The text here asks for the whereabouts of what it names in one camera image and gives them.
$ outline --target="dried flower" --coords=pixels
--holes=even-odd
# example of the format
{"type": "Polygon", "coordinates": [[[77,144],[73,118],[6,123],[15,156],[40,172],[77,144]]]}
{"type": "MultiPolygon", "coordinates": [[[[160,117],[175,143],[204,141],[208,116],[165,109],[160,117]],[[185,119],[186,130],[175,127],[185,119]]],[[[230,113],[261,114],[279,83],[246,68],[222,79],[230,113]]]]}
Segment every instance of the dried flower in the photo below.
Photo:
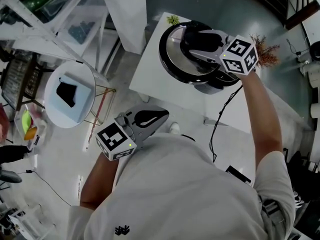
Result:
{"type": "Polygon", "coordinates": [[[180,23],[179,17],[177,15],[171,15],[170,17],[166,17],[166,22],[171,25],[177,25],[180,23]]]}
{"type": "Polygon", "coordinates": [[[280,45],[266,46],[266,37],[260,38],[260,35],[250,35],[252,41],[255,42],[256,51],[259,56],[257,66],[270,68],[277,65],[280,61],[274,52],[276,52],[280,45]]]}

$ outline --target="wrist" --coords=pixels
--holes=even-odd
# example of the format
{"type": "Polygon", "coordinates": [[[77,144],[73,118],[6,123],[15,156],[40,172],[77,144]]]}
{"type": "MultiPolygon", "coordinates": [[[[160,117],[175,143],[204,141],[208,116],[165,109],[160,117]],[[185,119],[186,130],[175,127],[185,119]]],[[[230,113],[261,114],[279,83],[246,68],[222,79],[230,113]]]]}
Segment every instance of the wrist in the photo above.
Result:
{"type": "Polygon", "coordinates": [[[243,75],[243,74],[237,74],[236,76],[242,81],[249,81],[250,79],[255,77],[256,72],[251,70],[249,74],[243,75]]]}

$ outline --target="black cloth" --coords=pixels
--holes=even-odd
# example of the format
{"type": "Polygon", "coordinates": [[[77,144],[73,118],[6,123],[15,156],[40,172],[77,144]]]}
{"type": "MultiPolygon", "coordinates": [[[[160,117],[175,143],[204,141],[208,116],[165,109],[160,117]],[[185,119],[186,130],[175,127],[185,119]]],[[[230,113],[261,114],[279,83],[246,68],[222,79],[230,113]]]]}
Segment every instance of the black cloth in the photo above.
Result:
{"type": "Polygon", "coordinates": [[[21,160],[24,158],[25,154],[29,152],[30,151],[26,146],[0,146],[0,164],[21,160]]]}
{"type": "Polygon", "coordinates": [[[60,81],[60,84],[56,89],[56,94],[58,94],[58,96],[63,99],[63,101],[67,103],[70,108],[73,108],[75,105],[74,97],[76,94],[76,89],[76,85],[60,81]]]}

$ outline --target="sleeve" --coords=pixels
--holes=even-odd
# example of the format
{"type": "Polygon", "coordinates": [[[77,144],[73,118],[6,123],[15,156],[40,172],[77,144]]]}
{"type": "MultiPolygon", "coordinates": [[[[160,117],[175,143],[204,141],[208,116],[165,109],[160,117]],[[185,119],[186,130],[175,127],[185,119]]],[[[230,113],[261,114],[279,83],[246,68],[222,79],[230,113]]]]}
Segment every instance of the sleeve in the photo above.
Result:
{"type": "Polygon", "coordinates": [[[67,228],[67,240],[83,240],[84,232],[94,211],[81,206],[71,206],[67,228]]]}
{"type": "Polygon", "coordinates": [[[271,152],[261,160],[253,187],[262,203],[261,216],[269,239],[285,239],[292,230],[296,206],[285,157],[281,152],[271,152]]]}

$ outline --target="small green plant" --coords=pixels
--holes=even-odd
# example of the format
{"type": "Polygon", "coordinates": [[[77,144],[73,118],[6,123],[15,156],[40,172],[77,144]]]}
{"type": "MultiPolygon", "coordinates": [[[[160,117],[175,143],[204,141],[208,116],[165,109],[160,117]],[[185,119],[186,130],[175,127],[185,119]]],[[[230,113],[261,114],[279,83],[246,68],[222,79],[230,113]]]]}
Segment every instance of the small green plant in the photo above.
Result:
{"type": "Polygon", "coordinates": [[[177,15],[171,15],[170,17],[166,17],[166,22],[171,25],[177,25],[180,23],[179,17],[177,15]]]}

